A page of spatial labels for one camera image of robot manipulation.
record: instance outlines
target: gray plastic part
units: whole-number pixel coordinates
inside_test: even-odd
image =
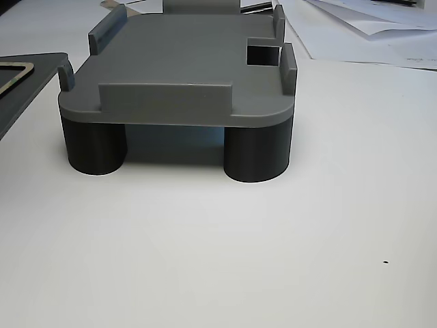
[[[296,95],[296,81],[298,77],[298,66],[296,65],[296,60],[294,56],[290,54],[293,53],[293,46],[289,43],[285,43],[281,52],[281,80],[282,80],[282,91],[284,94],[290,96]]]
[[[183,1],[188,8],[202,2]],[[167,9],[182,5],[165,3]],[[106,36],[95,38],[98,55],[75,74],[73,89],[62,89],[59,108],[66,119],[257,128],[293,115],[296,63],[291,45],[283,43],[280,5],[274,17],[165,10],[126,18],[120,29],[123,7],[93,30]],[[279,67],[248,65],[248,46],[283,46]]]
[[[57,68],[61,91],[70,91],[74,87],[74,72],[71,63],[67,60]]]
[[[118,5],[88,34],[89,54],[99,55],[127,21],[126,6]]]
[[[163,0],[164,14],[239,14],[240,0]]]
[[[37,55],[20,55],[0,57],[0,62],[25,62],[34,65],[33,72],[17,83],[12,90],[0,97],[0,139],[20,117],[31,101],[40,93],[42,88],[56,74],[59,65],[68,63],[66,53],[42,53]],[[3,83],[3,74],[0,70],[0,84]]]

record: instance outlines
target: white paper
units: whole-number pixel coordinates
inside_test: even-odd
[[[424,29],[437,29],[437,14],[420,8],[405,7],[372,0],[322,0],[362,14],[389,22],[406,24]]]
[[[382,20],[373,16],[356,12],[347,8],[332,5],[323,0],[307,0],[312,5],[319,7],[321,10],[328,12],[341,19],[345,23],[359,29],[368,36],[381,31],[396,30],[429,30],[429,28],[417,27],[414,25],[400,24]]]
[[[369,41],[355,28],[306,1],[279,2],[313,59],[437,69],[437,32],[386,31],[381,33],[391,32],[392,37]]]

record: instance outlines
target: white table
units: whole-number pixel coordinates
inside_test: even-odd
[[[77,69],[106,13],[23,0],[0,55]],[[114,174],[74,171],[55,77],[0,142],[0,327],[436,327],[437,74],[298,66],[290,166],[257,184],[226,177],[220,129],[136,128]]]

